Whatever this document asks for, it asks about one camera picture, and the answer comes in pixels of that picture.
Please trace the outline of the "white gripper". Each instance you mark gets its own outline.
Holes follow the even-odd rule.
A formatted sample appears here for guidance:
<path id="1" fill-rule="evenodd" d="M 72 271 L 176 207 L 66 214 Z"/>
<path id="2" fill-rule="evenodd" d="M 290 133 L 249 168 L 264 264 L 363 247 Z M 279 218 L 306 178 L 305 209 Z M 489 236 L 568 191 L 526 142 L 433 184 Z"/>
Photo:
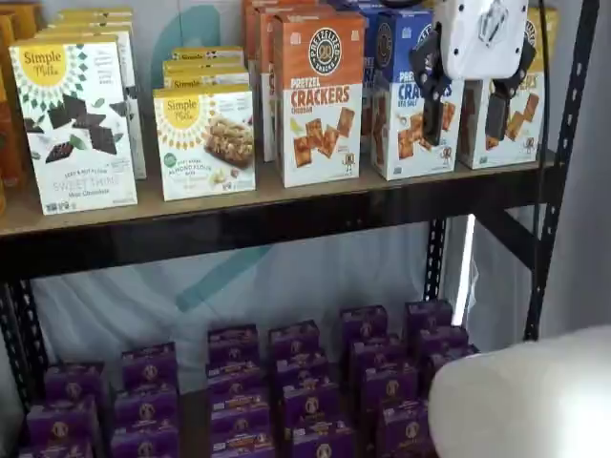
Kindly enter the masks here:
<path id="1" fill-rule="evenodd" d="M 492 79 L 486 136 L 504 139 L 511 99 L 536 48 L 524 39 L 528 3 L 519 0 L 437 1 L 429 34 L 410 50 L 414 81 L 424 98 L 423 138 L 440 142 L 442 97 L 452 80 Z"/>

